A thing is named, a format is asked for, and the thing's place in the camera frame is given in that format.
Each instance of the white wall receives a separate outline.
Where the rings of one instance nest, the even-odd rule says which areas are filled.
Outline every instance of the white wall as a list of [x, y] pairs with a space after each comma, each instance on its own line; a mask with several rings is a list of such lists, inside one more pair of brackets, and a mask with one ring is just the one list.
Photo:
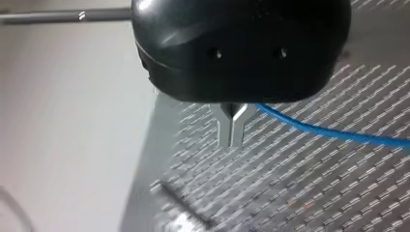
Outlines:
[[[41, 0], [25, 9], [121, 7]], [[0, 186], [37, 231], [117, 231], [155, 94], [129, 23], [0, 28]]]

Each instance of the black plastic cover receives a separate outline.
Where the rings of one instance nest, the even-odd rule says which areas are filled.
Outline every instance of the black plastic cover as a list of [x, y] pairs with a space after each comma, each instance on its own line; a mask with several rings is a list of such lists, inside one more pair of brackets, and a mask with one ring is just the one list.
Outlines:
[[183, 102], [296, 102], [320, 91], [347, 40], [349, 0], [134, 0], [144, 67]]

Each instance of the perforated metal surface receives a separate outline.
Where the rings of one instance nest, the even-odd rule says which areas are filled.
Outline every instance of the perforated metal surface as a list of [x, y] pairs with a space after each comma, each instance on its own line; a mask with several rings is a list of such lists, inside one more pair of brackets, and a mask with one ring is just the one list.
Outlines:
[[[353, 1], [348, 55], [327, 89], [273, 107], [325, 128], [410, 138], [408, 2]], [[401, 148], [304, 133], [258, 113], [243, 149], [218, 149], [208, 105], [175, 110], [176, 142], [158, 178], [213, 231], [410, 230], [410, 156]], [[158, 231], [204, 231], [172, 205], [162, 209], [171, 217], [158, 214]]]

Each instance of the blue cable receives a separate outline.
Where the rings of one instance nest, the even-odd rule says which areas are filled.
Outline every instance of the blue cable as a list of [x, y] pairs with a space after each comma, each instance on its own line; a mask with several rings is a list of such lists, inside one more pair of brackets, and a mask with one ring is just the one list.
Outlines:
[[380, 136], [359, 134], [359, 133], [354, 133], [354, 132], [345, 132], [345, 131], [339, 131], [339, 130], [324, 129], [324, 128], [316, 127], [314, 125], [305, 124], [298, 120], [290, 118], [284, 114], [281, 114], [277, 110], [274, 110], [273, 108], [271, 108], [270, 106], [266, 104], [259, 103], [256, 106], [263, 112], [267, 113], [268, 115], [281, 120], [283, 123], [293, 125], [295, 128], [302, 130], [302, 131], [314, 132], [320, 135], [339, 138], [339, 139], [355, 140], [359, 143], [372, 143], [374, 145], [385, 145], [385, 146], [392, 146], [392, 147], [410, 147], [410, 140], [390, 138], [390, 137], [380, 137]]

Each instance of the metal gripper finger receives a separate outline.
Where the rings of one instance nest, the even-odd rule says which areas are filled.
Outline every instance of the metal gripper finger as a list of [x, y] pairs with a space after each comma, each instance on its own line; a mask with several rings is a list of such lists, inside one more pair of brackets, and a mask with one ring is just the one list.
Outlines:
[[257, 111], [255, 104], [210, 104], [210, 109], [218, 120], [218, 145], [242, 147], [245, 124]]

